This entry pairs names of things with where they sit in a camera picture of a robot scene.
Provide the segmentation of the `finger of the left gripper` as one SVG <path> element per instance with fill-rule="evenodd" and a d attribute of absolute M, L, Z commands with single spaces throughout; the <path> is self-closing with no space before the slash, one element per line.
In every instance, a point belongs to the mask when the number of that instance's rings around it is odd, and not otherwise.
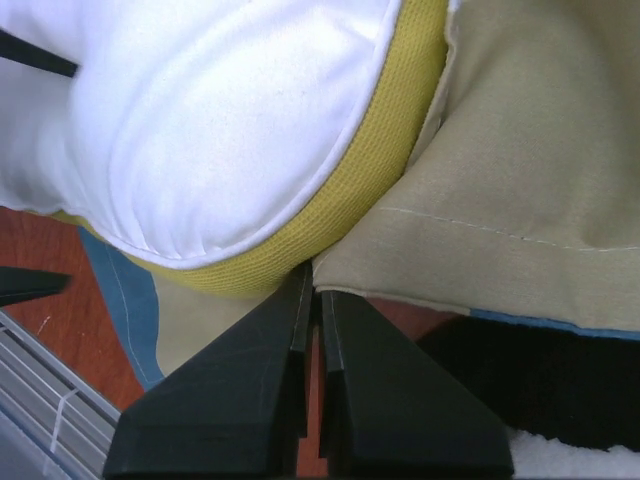
<path fill-rule="evenodd" d="M 73 78 L 78 65 L 50 51 L 1 31 L 1 57 L 42 71 Z"/>
<path fill-rule="evenodd" d="M 2 267 L 1 305 L 8 306 L 59 294 L 69 282 L 70 276 L 63 273 Z"/>

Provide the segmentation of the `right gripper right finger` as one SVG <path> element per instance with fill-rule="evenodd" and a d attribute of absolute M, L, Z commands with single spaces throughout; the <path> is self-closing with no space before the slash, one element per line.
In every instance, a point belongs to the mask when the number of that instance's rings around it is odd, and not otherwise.
<path fill-rule="evenodd" d="M 509 479 L 506 428 L 364 298 L 323 292 L 320 453 L 333 477 Z"/>

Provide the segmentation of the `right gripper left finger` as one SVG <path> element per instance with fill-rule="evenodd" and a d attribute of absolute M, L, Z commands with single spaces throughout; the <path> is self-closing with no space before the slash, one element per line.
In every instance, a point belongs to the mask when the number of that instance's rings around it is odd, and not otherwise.
<path fill-rule="evenodd" d="M 124 410 L 106 479 L 291 479 L 307 433 L 311 266 Z"/>

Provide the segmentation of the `white pillow yellow edge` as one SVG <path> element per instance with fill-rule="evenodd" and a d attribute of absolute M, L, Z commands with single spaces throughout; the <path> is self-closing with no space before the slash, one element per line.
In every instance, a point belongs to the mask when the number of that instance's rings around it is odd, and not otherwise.
<path fill-rule="evenodd" d="M 218 295 L 267 290 L 398 181 L 453 1 L 5 1 L 1 203 Z"/>

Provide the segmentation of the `beige blue patchwork pillowcase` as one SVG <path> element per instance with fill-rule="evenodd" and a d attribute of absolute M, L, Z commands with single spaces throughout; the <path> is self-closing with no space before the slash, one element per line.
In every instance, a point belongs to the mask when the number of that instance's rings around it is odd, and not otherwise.
<path fill-rule="evenodd" d="M 315 285 L 585 335 L 639 335 L 639 5 L 453 1 L 446 56 L 398 181 L 305 260 Z M 193 289 L 107 243 L 151 312 L 118 333 L 144 387 L 282 281 Z"/>

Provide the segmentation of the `zebra print blanket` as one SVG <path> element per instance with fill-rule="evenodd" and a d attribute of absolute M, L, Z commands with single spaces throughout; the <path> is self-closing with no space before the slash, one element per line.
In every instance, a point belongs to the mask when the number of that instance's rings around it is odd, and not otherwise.
<path fill-rule="evenodd" d="M 638 478 L 638 342 L 458 317 L 418 344 L 509 427 L 517 477 Z"/>

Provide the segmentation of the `aluminium rail frame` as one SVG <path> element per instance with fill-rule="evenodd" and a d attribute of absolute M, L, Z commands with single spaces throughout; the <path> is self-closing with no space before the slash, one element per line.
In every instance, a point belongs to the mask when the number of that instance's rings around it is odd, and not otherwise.
<path fill-rule="evenodd" d="M 1 315 L 1 477 L 100 479 L 120 411 Z"/>

